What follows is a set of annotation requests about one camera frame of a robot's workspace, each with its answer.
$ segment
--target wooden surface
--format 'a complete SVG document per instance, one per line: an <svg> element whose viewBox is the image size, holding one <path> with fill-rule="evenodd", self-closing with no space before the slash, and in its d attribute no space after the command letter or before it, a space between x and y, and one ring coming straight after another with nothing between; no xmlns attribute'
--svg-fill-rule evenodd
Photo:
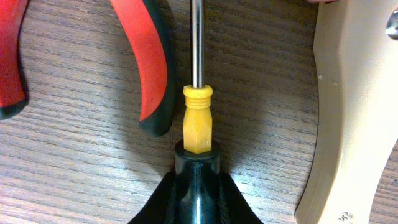
<svg viewBox="0 0 398 224"><path fill-rule="evenodd" d="M30 103L0 121L1 223L126 223L172 169L190 82L189 0L158 3L177 49L180 94L170 132L150 138L138 125L134 54L109 1L30 1L20 38ZM310 172L316 16L304 0L207 1L213 135L223 170L264 223L295 223ZM398 144L371 223L398 223L397 201Z"/></svg>

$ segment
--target beige handle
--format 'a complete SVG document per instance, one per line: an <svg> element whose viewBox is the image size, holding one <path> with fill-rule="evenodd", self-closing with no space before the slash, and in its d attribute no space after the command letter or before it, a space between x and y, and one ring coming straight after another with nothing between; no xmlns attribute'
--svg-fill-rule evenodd
<svg viewBox="0 0 398 224"><path fill-rule="evenodd" d="M398 0L321 4L314 53L319 127L298 224L368 223L398 138L398 40L386 35Z"/></svg>

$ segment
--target red object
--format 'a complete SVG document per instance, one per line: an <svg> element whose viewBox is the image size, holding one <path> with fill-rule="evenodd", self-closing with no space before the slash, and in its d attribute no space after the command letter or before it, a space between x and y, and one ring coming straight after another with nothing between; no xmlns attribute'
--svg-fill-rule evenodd
<svg viewBox="0 0 398 224"><path fill-rule="evenodd" d="M158 108L167 85L167 64L156 26L143 0L111 0L136 56L141 79L140 121Z"/></svg>
<svg viewBox="0 0 398 224"><path fill-rule="evenodd" d="M17 43L28 0L0 0L0 108L25 98L19 80Z"/></svg>

